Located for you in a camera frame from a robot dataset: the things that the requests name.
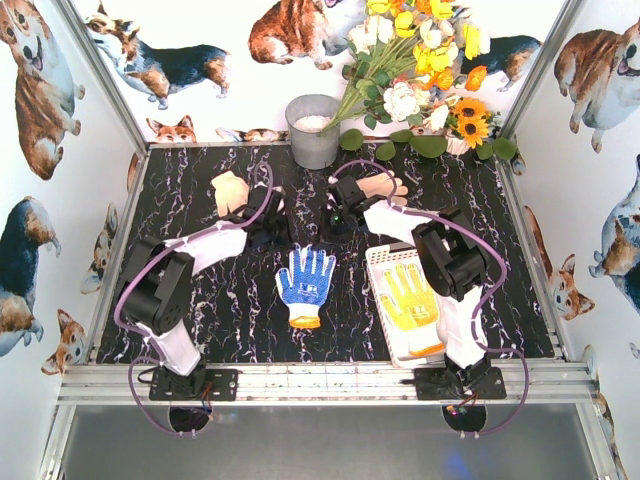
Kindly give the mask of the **blue dotted glove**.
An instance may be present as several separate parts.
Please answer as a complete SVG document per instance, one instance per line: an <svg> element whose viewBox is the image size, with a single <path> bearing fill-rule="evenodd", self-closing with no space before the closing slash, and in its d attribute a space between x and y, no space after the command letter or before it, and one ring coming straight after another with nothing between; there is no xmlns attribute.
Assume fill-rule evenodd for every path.
<svg viewBox="0 0 640 480"><path fill-rule="evenodd" d="M292 328L321 326L320 309L328 298L335 265L334 255L312 245L296 244L289 252L289 264L278 270L275 280Z"/></svg>

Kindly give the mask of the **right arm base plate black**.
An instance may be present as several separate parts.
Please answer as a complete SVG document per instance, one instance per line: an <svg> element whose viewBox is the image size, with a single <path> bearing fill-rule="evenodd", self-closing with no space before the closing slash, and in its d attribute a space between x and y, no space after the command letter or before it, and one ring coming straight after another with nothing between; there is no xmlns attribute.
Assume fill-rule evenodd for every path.
<svg viewBox="0 0 640 480"><path fill-rule="evenodd" d="M419 400L454 400L476 396L479 400L502 400L507 397L502 372L491 367L477 382L463 387L446 376L445 368L417 368L413 382Z"/></svg>

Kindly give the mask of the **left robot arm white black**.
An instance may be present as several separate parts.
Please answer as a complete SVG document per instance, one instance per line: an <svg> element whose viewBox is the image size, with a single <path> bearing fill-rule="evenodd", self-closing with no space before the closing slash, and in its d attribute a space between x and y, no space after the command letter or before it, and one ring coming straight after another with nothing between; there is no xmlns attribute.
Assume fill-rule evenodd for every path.
<svg viewBox="0 0 640 480"><path fill-rule="evenodd" d="M247 202L213 226L171 240L142 239L121 278L114 321L150 343L160 365L188 377L202 356L184 323L190 310L192 278L201 271L286 236L281 186L258 184Z"/></svg>

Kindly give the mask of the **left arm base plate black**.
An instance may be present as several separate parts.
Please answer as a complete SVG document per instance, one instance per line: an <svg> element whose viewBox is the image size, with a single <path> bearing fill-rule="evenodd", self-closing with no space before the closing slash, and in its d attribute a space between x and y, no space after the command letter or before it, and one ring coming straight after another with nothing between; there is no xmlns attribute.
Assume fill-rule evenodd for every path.
<svg viewBox="0 0 640 480"><path fill-rule="evenodd" d="M235 369L196 369L180 376L164 367L153 373L149 388L152 401L234 401L238 388Z"/></svg>

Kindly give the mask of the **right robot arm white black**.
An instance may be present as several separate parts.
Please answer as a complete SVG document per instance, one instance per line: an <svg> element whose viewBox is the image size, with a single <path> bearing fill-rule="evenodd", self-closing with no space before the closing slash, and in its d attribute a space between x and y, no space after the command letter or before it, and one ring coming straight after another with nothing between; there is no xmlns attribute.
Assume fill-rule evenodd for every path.
<svg viewBox="0 0 640 480"><path fill-rule="evenodd" d="M408 259L370 262L388 349L398 363L442 355L451 381L470 385L490 361L473 317L489 258L457 208L428 212L367 195L351 176L332 178L326 222L330 233L357 230L408 245Z"/></svg>

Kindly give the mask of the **yellow dotted white glove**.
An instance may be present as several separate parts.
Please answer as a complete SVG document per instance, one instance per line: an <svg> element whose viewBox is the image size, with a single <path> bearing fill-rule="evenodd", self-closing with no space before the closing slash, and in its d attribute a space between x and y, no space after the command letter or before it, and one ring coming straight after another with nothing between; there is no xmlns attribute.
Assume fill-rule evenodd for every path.
<svg viewBox="0 0 640 480"><path fill-rule="evenodd" d="M399 263L382 273L379 296L392 330L399 333L403 358L424 358L444 351L437 331L440 309L433 288L416 263Z"/></svg>

